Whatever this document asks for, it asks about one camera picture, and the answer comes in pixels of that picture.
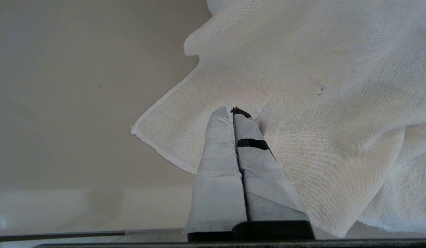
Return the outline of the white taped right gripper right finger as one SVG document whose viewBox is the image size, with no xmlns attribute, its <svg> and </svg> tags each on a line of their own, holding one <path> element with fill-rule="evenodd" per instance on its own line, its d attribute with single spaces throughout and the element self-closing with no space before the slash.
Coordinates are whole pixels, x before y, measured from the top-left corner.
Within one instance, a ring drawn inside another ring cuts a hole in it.
<svg viewBox="0 0 426 248">
<path fill-rule="evenodd" d="M 303 201 L 250 114 L 233 108 L 238 165 L 247 221 L 232 229 L 235 240 L 315 240 Z"/>
</svg>

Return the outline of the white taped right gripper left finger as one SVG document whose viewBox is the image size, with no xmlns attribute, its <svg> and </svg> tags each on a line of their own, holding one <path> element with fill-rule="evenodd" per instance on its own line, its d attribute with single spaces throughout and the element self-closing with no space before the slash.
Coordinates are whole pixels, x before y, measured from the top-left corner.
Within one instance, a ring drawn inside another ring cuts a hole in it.
<svg viewBox="0 0 426 248">
<path fill-rule="evenodd" d="M 242 175 L 225 107 L 208 121 L 205 142 L 183 235 L 188 241 L 232 241 L 233 228 L 247 222 Z"/>
</svg>

